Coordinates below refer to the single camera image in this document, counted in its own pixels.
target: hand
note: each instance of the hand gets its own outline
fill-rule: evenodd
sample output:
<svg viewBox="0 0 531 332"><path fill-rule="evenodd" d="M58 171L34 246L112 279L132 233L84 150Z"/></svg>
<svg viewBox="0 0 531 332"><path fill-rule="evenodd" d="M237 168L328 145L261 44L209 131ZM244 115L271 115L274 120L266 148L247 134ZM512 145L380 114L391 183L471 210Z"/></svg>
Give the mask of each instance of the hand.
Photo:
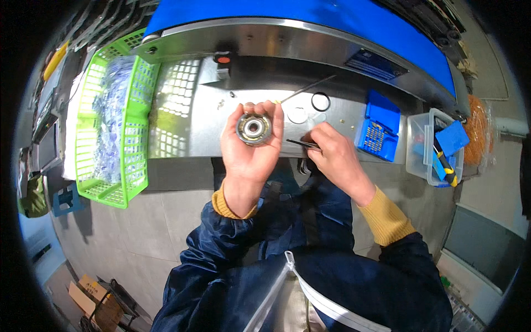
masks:
<svg viewBox="0 0 531 332"><path fill-rule="evenodd" d="M322 150L308 149L308 157L317 168L358 206L368 205L376 195L376 187L359 164L352 140L341 135L328 122L315 126L310 137Z"/></svg>
<svg viewBox="0 0 531 332"><path fill-rule="evenodd" d="M244 112L267 113L272 120L271 138L268 142L251 147L236 135L236 123ZM258 202L262 187L277 164L283 132L282 107L269 100L256 105L239 104L229 116L221 135L221 155L227 170L223 194L228 208L238 217L247 215Z"/></svg>

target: blue plastic stool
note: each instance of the blue plastic stool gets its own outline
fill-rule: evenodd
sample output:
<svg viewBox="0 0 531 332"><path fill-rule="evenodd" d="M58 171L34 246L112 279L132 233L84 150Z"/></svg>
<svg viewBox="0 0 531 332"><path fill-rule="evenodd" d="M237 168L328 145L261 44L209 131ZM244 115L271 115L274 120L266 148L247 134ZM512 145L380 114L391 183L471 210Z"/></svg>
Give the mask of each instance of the blue plastic stool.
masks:
<svg viewBox="0 0 531 332"><path fill-rule="evenodd" d="M68 204L67 209L61 209L62 204ZM70 184L66 188L63 188L54 194L53 212L54 216L66 215L70 212L82 210L85 206L81 204L79 200L78 187L75 183Z"/></svg>

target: clear plastic container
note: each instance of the clear plastic container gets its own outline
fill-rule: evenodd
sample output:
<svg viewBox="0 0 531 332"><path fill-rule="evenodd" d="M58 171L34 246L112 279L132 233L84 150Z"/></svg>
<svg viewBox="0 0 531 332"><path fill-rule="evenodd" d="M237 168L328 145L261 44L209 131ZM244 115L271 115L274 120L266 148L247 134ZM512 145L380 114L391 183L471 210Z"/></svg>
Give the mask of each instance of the clear plastic container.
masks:
<svg viewBox="0 0 531 332"><path fill-rule="evenodd" d="M433 171L433 125L434 116L450 125L454 120L448 114L431 108L429 113L411 115L407 118L407 151L406 171L421 178L425 178L432 186L448 184L440 181ZM463 175L463 160L465 149L461 148L454 155L456 166L454 171L457 183Z"/></svg>

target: fingernail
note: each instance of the fingernail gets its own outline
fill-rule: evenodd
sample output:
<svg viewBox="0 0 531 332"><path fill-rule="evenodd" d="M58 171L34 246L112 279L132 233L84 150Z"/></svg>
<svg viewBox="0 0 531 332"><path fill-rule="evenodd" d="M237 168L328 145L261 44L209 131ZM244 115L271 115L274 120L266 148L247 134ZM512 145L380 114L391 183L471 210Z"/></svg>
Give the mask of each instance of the fingernail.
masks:
<svg viewBox="0 0 531 332"><path fill-rule="evenodd" d="M245 103L243 110L245 113L252 112L254 110L254 103Z"/></svg>

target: ball bearing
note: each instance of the ball bearing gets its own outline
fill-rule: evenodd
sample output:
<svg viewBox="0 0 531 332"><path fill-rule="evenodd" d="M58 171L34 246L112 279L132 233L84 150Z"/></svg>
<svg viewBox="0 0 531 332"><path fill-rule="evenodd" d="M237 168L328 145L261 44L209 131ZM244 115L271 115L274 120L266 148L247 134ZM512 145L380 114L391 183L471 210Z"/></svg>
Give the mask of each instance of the ball bearing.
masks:
<svg viewBox="0 0 531 332"><path fill-rule="evenodd" d="M238 119L236 134L251 146L265 143L271 137L271 121L263 114L244 114Z"/></svg>

